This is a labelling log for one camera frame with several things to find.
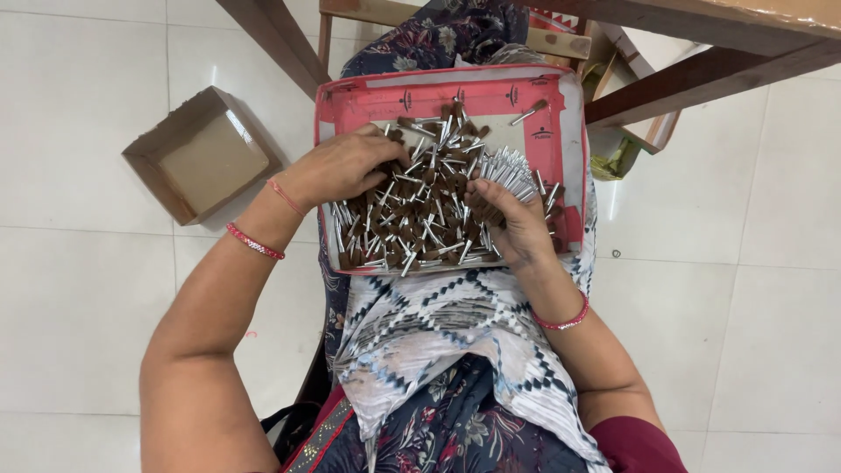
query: white tile floor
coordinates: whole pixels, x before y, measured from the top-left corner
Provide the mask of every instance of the white tile floor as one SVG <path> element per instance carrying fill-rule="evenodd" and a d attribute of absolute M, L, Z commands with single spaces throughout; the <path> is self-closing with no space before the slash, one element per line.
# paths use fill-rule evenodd
<path fill-rule="evenodd" d="M 315 40 L 317 2 L 288 4 Z M 331 74 L 382 30 L 337 20 Z M 312 105 L 214 0 L 0 0 L 0 45 L 0 470 L 136 472 L 145 344 L 254 189 L 174 226 L 119 152 L 214 84 L 291 162 Z M 694 107 L 598 184 L 593 303 L 692 473 L 837 470 L 839 110 L 841 66 Z M 318 340 L 316 236 L 310 216 L 236 354 L 261 415 Z"/>

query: hand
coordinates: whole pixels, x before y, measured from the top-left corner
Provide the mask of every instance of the hand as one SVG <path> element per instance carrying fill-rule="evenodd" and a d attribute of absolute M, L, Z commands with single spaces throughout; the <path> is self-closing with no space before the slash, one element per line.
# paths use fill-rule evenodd
<path fill-rule="evenodd" d="M 539 196 L 524 204 L 498 183 L 487 179 L 469 181 L 465 201 L 473 206 L 478 203 L 478 195 L 505 215 L 506 228 L 491 227 L 490 237 L 515 274 L 534 268 L 539 263 L 557 264 L 558 257 L 546 228 Z"/>
<path fill-rule="evenodd" d="M 316 205 L 350 199 L 375 187 L 386 176 L 374 168 L 393 159 L 404 167 L 410 165 L 406 150 L 368 123 L 324 141 L 273 179 L 307 212 Z"/>

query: woman's left arm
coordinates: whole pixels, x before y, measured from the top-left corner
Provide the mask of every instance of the woman's left arm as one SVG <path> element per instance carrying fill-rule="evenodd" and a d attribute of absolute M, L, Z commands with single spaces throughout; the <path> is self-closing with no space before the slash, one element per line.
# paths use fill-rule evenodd
<path fill-rule="evenodd" d="M 325 141 L 273 180 L 306 213 L 376 186 L 385 175 L 370 171 L 392 159 L 405 165 L 409 157 L 368 124 Z M 302 220 L 267 186 L 236 226 L 282 252 Z M 234 350 L 276 262 L 225 234 L 178 291 L 140 367 L 144 471 L 269 473 L 280 467 L 234 365 Z"/>

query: bangle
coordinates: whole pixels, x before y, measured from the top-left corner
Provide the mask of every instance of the bangle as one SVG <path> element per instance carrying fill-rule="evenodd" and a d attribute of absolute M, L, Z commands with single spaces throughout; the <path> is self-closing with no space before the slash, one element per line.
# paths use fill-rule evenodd
<path fill-rule="evenodd" d="M 290 206 L 290 207 L 292 207 L 292 210 L 294 210 L 294 211 L 298 212 L 298 214 L 299 214 L 299 215 L 301 215 L 302 217 L 307 216 L 307 215 L 306 215 L 306 214 L 305 214 L 305 213 L 301 210 L 301 208 L 300 208 L 300 207 L 298 207 L 298 204 L 295 204 L 295 201 L 294 201 L 294 200 L 292 200 L 292 198 L 290 198 L 288 195 L 286 195 L 286 193 L 285 193 L 285 192 L 283 192 L 283 189 L 281 189 L 281 188 L 280 188 L 280 186 L 278 185 L 278 183 L 274 182 L 274 181 L 273 181 L 273 180 L 271 180 L 271 179 L 268 179 L 266 182 L 267 182 L 270 186 L 272 186 L 272 189 L 274 189 L 274 191 L 275 191 L 275 192 L 277 192 L 277 193 L 278 193 L 278 195 L 280 195 L 281 197 L 283 197 L 283 200 L 286 200 L 286 203 L 287 203 L 287 204 L 289 204 L 289 206 Z"/>
<path fill-rule="evenodd" d="M 576 325 L 580 324 L 581 321 L 584 320 L 584 316 L 587 315 L 587 311 L 590 309 L 590 300 L 587 299 L 587 295 L 582 290 L 579 290 L 579 292 L 581 293 L 581 298 L 584 299 L 584 308 L 581 309 L 581 312 L 573 320 L 557 324 L 545 322 L 543 319 L 538 317 L 536 313 L 534 313 L 534 310 L 532 310 L 532 318 L 535 322 L 537 322 L 537 325 L 548 330 L 566 330 L 570 327 L 575 327 Z"/>
<path fill-rule="evenodd" d="M 236 237 L 237 240 L 245 243 L 246 245 L 248 245 L 252 249 L 257 250 L 258 252 L 261 252 L 261 253 L 263 253 L 264 255 L 266 255 L 270 258 L 275 258 L 275 259 L 286 258 L 286 255 L 283 252 L 276 252 L 276 251 L 272 250 L 270 247 L 264 247 L 260 243 L 257 243 L 254 240 L 252 240 L 251 238 L 249 238 L 248 235 L 239 231 L 234 226 L 234 222 L 230 222 L 228 225 L 225 226 L 225 228 L 227 228 L 228 232 L 230 232 L 231 235 Z"/>

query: pidilite logo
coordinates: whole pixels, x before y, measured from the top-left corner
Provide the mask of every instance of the pidilite logo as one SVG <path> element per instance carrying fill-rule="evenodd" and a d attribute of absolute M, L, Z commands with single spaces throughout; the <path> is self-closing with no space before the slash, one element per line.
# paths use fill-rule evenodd
<path fill-rule="evenodd" d="M 528 80 L 528 82 L 529 82 L 532 86 L 537 86 L 537 85 L 546 85 L 546 84 L 548 84 L 548 83 L 549 83 L 549 81 L 548 81 L 548 80 L 547 80 L 544 76 L 540 76 L 540 77 L 535 77 L 535 78 L 533 78 L 533 79 L 529 79 L 529 80 Z"/>
<path fill-rule="evenodd" d="M 412 93 L 409 92 L 409 89 L 403 91 L 403 98 L 398 100 L 398 102 L 403 104 L 403 109 L 407 112 L 412 108 Z"/>
<path fill-rule="evenodd" d="M 549 138 L 552 138 L 552 134 L 553 133 L 551 131 L 546 131 L 541 126 L 540 131 L 538 131 L 537 133 L 532 133 L 532 136 L 534 136 L 535 140 L 548 140 Z"/>
<path fill-rule="evenodd" d="M 519 96 L 520 96 L 520 89 L 516 88 L 512 85 L 511 90 L 508 91 L 508 93 L 505 95 L 505 98 L 508 98 L 508 100 L 511 102 L 511 107 L 513 107 L 514 104 L 516 104 L 517 102 L 520 101 Z"/>

